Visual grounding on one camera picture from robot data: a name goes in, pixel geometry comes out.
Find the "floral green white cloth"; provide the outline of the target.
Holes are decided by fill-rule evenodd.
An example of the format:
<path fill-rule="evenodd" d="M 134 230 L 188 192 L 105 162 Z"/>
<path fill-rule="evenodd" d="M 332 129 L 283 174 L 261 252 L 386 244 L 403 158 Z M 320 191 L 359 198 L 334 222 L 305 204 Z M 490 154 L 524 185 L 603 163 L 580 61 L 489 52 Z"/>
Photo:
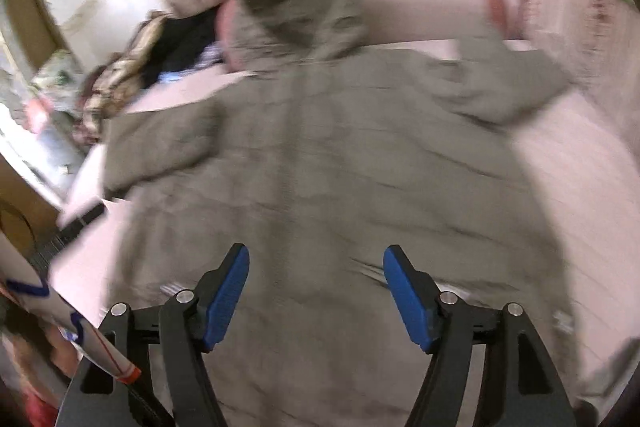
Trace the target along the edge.
<path fill-rule="evenodd" d="M 32 85 L 54 110 L 75 114 L 85 75 L 72 52 L 58 49 L 32 78 Z"/>

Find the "striped floral cushion at right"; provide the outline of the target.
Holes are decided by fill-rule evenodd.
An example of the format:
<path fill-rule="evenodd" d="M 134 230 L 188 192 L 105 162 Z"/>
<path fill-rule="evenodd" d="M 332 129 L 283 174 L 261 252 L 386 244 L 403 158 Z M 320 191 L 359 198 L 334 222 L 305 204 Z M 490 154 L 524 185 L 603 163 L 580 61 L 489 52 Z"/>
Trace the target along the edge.
<path fill-rule="evenodd" d="M 523 35 L 574 76 L 639 154 L 639 11 L 623 0 L 525 0 Z"/>

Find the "pink quilted bed cover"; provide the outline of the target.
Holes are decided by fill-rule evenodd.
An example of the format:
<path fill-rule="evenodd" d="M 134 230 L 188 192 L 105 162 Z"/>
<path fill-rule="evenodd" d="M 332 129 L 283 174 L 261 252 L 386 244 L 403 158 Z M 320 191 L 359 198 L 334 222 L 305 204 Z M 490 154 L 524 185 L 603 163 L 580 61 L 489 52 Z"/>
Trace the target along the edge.
<path fill-rule="evenodd" d="M 382 49 L 453 60 L 458 44 L 413 43 Z M 242 63 L 235 74 L 217 69 L 199 72 L 173 86 L 152 89 L 125 114 L 203 101 L 245 74 Z M 627 147 L 565 74 L 568 87 L 512 124 L 508 133 L 560 245 L 570 311 L 560 313 L 555 325 L 575 343 L 576 383 L 562 381 L 570 399 L 577 400 L 594 373 L 639 332 L 638 317 L 620 315 L 622 306 L 638 303 L 632 286 L 639 274 L 639 175 Z M 103 197 L 107 214 L 90 225 L 51 270 L 56 289 L 93 320 L 99 320 L 111 303 L 124 301 L 113 299 L 110 289 L 132 207 L 129 196 L 105 193 L 105 154 L 105 143 L 90 153 L 66 212 L 74 213 Z M 473 305 L 490 307 L 476 303 L 469 291 L 436 282 Z"/>

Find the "olive green puffer jacket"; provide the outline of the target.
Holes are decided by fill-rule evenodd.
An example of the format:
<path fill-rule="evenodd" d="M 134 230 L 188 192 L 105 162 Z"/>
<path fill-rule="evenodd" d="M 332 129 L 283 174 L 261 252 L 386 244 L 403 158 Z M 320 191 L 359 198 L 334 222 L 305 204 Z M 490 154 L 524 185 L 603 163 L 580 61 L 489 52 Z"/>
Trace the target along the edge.
<path fill-rule="evenodd" d="M 233 426 L 404 422 L 425 363 L 382 280 L 392 244 L 476 303 L 521 303 L 576 383 L 560 245 L 508 133 L 570 80 L 485 25 L 453 60 L 367 33 L 360 0 L 240 0 L 243 78 L 107 124 L 104 191 L 132 202 L 113 299 L 155 305 L 250 251 L 206 362 Z"/>

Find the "black clothes pile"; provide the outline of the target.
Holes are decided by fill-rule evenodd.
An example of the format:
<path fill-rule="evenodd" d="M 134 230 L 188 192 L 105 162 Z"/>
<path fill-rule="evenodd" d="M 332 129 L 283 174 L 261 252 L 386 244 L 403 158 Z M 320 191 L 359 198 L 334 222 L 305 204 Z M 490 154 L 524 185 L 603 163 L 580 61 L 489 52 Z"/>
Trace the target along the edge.
<path fill-rule="evenodd" d="M 155 14 L 144 23 L 160 23 L 160 36 L 141 69 L 142 86 L 171 82 L 221 63 L 221 44 L 215 29 L 218 8 L 186 18 Z"/>

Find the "beige brown patterned blanket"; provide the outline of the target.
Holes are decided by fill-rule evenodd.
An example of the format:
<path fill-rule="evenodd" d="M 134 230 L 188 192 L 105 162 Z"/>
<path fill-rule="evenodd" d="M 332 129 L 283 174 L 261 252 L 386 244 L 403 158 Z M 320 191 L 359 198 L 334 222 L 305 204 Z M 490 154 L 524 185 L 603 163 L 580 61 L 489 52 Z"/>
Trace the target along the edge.
<path fill-rule="evenodd" d="M 104 122 L 118 115 L 142 90 L 142 69 L 149 62 L 152 47 L 160 40 L 166 20 L 164 12 L 149 12 L 122 53 L 93 81 L 76 124 L 75 136 L 80 143 L 100 142 Z"/>

